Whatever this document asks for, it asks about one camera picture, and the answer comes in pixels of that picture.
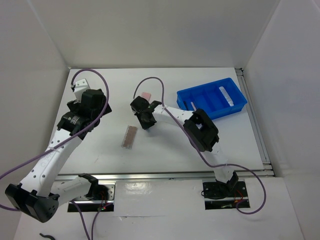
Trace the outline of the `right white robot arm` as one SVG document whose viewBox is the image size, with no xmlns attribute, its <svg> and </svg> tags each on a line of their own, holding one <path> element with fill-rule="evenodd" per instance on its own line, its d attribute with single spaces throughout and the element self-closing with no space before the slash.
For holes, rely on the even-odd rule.
<svg viewBox="0 0 320 240">
<path fill-rule="evenodd" d="M 130 107 L 144 130 L 159 122 L 181 127 L 192 147 L 205 157 L 208 165 L 214 166 L 220 194 L 230 196 L 235 191 L 238 175 L 228 166 L 228 158 L 219 143 L 219 130 L 203 109 L 182 110 L 156 100 L 150 103 L 141 96 Z"/>
</svg>

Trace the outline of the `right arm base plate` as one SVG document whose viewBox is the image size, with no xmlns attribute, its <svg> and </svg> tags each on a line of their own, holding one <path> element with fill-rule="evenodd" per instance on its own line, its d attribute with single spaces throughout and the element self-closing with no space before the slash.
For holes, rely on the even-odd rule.
<svg viewBox="0 0 320 240">
<path fill-rule="evenodd" d="M 218 182 L 203 182 L 201 196 L 205 210 L 225 210 L 250 208 L 247 187 L 244 181 L 238 181 L 233 190 L 227 191 Z"/>
</svg>

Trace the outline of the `white lotion bottle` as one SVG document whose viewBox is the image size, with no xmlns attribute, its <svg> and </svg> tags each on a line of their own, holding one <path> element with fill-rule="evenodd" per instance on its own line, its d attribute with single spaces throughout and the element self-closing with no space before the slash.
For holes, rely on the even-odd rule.
<svg viewBox="0 0 320 240">
<path fill-rule="evenodd" d="M 230 97 L 230 95 L 228 94 L 228 92 L 226 91 L 226 89 L 223 86 L 220 86 L 219 90 L 222 93 L 222 95 L 224 96 L 224 98 L 227 101 L 227 103 L 229 104 L 229 106 L 233 107 L 234 102 L 233 102 L 232 98 Z"/>
</svg>

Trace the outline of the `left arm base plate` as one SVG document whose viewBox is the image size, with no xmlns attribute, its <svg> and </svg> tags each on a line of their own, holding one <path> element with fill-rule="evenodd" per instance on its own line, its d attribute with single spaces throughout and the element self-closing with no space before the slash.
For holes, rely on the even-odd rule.
<svg viewBox="0 0 320 240">
<path fill-rule="evenodd" d="M 103 212 L 114 211 L 116 183 L 107 181 L 100 184 L 105 186 L 106 189 L 100 191 L 94 198 L 89 199 L 85 196 L 79 196 L 73 200 L 83 213 L 96 213 L 102 207 L 104 207 Z"/>
</svg>

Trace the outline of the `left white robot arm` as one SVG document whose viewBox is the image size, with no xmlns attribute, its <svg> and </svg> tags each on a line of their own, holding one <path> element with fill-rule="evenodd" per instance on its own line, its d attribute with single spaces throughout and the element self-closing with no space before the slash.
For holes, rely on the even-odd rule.
<svg viewBox="0 0 320 240">
<path fill-rule="evenodd" d="M 5 190 L 12 205 L 41 223 L 49 221 L 58 207 L 75 198 L 88 200 L 106 194 L 108 189 L 87 173 L 54 187 L 54 181 L 73 151 L 86 135 L 100 123 L 100 118 L 112 110 L 101 89 L 91 89 L 86 79 L 72 84 L 75 100 L 67 103 L 69 111 L 57 124 L 46 154 L 19 184 L 9 184 Z"/>
</svg>

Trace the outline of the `pink slim makeup tube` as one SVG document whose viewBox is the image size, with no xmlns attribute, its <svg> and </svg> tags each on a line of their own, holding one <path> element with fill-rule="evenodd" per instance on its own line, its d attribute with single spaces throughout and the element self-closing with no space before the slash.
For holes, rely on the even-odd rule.
<svg viewBox="0 0 320 240">
<path fill-rule="evenodd" d="M 191 106 L 192 106 L 193 110 L 194 110 L 194 111 L 196 111 L 196 110 L 197 110 L 197 108 L 196 108 L 195 104 L 194 104 L 192 101 L 190 102 L 190 104 L 191 104 Z"/>
</svg>

